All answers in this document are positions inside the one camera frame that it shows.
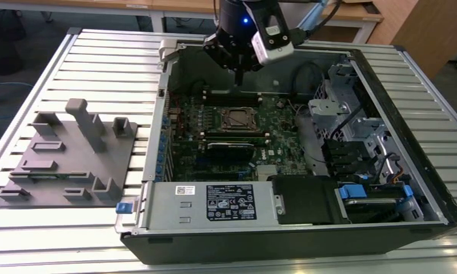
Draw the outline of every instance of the barcode sticker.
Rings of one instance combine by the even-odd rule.
[[[176,195],[194,195],[194,186],[176,186]]]

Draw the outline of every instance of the connector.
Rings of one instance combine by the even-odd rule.
[[[306,31],[300,28],[289,30],[290,43],[293,43],[293,46],[298,46],[305,43],[308,36],[309,34]]]

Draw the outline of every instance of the wooden desk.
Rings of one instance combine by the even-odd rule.
[[[322,17],[332,8],[326,7]],[[165,17],[213,19],[212,0],[0,0],[0,9],[149,16],[153,31],[158,33],[165,32]],[[368,14],[360,4],[344,4],[326,26],[357,28],[350,42],[365,43],[381,21],[382,16]]]
[[[0,9],[149,16],[152,0],[0,0]]]

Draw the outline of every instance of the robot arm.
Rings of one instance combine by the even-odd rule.
[[[316,24],[328,0],[309,2],[318,5],[302,21],[305,27]],[[205,39],[204,50],[220,67],[234,72],[240,86],[244,73],[290,55],[309,33],[288,29],[277,0],[221,0],[217,30]]]

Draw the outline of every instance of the floor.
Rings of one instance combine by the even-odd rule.
[[[86,29],[152,31],[150,19],[122,15],[53,13],[52,23],[45,23],[38,12],[24,11],[21,21],[26,30],[26,38],[16,42],[18,54],[24,60],[24,69],[9,76],[0,76],[1,82],[25,82],[34,84],[41,71],[61,43],[69,27]],[[174,33],[210,34],[214,31],[212,20],[192,19],[180,22],[184,27],[176,27],[176,22],[168,18],[168,31]],[[452,107],[457,111],[457,70],[453,64],[445,65],[438,73],[434,84],[442,92]],[[18,85],[0,86],[0,116],[13,116],[28,96],[29,87]],[[12,118],[0,118],[0,137]]]

